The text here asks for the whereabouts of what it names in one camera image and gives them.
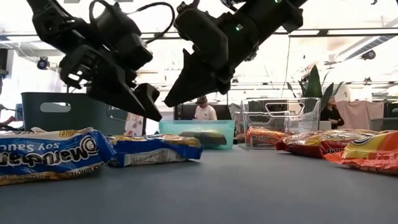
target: plastic wrapper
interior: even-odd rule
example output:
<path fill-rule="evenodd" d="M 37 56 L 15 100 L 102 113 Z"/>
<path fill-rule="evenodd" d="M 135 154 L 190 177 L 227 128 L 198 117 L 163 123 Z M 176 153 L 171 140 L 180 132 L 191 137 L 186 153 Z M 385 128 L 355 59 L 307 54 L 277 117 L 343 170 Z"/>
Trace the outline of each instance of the plastic wrapper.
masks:
<path fill-rule="evenodd" d="M 280 131 L 266 128 L 250 127 L 246 135 L 246 142 L 253 146 L 259 144 L 277 144 L 282 138 L 289 136 Z"/>
<path fill-rule="evenodd" d="M 398 132 L 354 140 L 343 152 L 327 154 L 325 159 L 361 170 L 398 174 Z"/>
<path fill-rule="evenodd" d="M 281 139 L 276 145 L 283 150 L 303 156 L 323 158 L 323 155 L 343 151 L 352 140 L 375 136 L 377 131 L 336 129 L 300 133 Z"/>
<path fill-rule="evenodd" d="M 108 137 L 116 151 L 109 166 L 126 167 L 200 159 L 203 146 L 199 140 L 171 134 L 138 138 Z"/>
<path fill-rule="evenodd" d="M 115 154 L 99 132 L 8 132 L 0 135 L 0 185 L 61 180 L 93 172 Z"/>

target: person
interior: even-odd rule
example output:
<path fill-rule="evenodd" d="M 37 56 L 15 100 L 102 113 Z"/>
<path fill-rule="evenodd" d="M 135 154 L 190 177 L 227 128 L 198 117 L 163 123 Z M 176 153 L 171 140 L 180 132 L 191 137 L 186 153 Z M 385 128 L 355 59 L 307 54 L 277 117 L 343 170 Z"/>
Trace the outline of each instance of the person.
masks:
<path fill-rule="evenodd" d="M 195 112 L 195 119 L 201 120 L 217 120 L 216 110 L 207 103 L 207 97 L 201 96 L 196 102 L 197 110 Z"/>
<path fill-rule="evenodd" d="M 338 127 L 344 125 L 344 120 L 336 108 L 334 98 L 329 100 L 328 106 L 321 112 L 321 121 L 330 121 L 332 129 L 338 129 Z"/>

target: blue snack bag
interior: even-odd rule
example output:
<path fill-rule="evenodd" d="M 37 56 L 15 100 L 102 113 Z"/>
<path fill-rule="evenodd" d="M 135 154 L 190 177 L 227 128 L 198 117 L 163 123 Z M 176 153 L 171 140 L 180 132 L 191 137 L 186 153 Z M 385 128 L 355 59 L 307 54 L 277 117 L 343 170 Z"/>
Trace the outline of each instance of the blue snack bag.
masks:
<path fill-rule="evenodd" d="M 113 167 L 182 162 L 200 159 L 203 152 L 198 139 L 171 134 L 138 138 L 112 136 L 108 140 L 116 151 L 115 157 L 108 163 Z"/>
<path fill-rule="evenodd" d="M 101 132 L 7 133 L 0 135 L 0 186 L 34 180 L 62 180 L 87 174 L 115 151 Z"/>

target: ceiling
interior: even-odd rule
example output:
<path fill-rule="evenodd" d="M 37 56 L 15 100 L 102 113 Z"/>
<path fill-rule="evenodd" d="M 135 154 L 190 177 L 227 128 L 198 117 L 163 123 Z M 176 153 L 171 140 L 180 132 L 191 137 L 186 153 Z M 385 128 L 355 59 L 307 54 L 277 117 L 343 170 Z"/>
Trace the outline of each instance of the ceiling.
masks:
<path fill-rule="evenodd" d="M 166 0 L 177 7 L 181 1 Z M 373 0 L 309 0 L 304 8 L 304 26 L 302 29 L 320 28 L 367 28 L 385 27 L 398 24 L 398 6 L 396 0 L 379 1 L 371 6 Z M 88 5 L 90 0 L 81 0 L 79 4 L 64 4 L 66 10 L 74 16 L 88 21 Z M 125 12 L 132 12 L 140 6 L 153 0 L 135 0 L 134 3 L 122 2 Z M 33 33 L 31 23 L 32 11 L 26 0 L 12 0 L 0 3 L 3 9 L 0 17 L 0 33 L 26 34 Z M 207 10 L 213 16 L 226 12 L 219 0 L 201 0 L 199 8 Z M 95 7 L 95 15 L 101 13 L 101 6 Z M 165 7 L 154 7 L 144 12 L 133 14 L 132 18 L 143 32 L 159 32 L 169 23 L 170 12 Z M 359 48 L 364 37 L 322 37 L 322 38 L 291 38 L 286 35 L 273 35 L 260 47 L 257 57 L 252 62 L 242 63 L 236 69 L 236 76 L 242 80 L 256 82 L 283 82 L 284 80 L 298 79 L 301 72 L 308 65 L 317 63 L 320 73 L 329 72 L 323 62 L 335 61 L 339 55 L 349 48 Z M 168 70 L 171 77 L 178 75 L 182 68 L 182 49 L 190 48 L 191 43 L 182 40 L 158 40 L 149 45 L 154 53 L 154 59 L 143 70 Z M 46 43 L 40 42 L 37 37 L 15 37 L 11 41 L 3 42 L 2 47 L 16 49 L 20 56 L 36 60 L 39 56 L 50 56 L 53 62 L 59 60 L 60 52 Z M 350 62 L 343 62 L 334 67 L 349 67 Z"/>

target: table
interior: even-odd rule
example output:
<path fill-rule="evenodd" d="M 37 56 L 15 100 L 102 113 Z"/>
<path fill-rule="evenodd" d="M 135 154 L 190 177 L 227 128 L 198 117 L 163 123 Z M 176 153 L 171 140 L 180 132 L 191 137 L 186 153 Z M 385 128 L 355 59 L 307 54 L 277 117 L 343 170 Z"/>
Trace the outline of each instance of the table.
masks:
<path fill-rule="evenodd" d="M 284 152 L 205 151 L 198 162 L 104 168 L 0 187 L 2 223 L 395 223 L 398 178 Z"/>

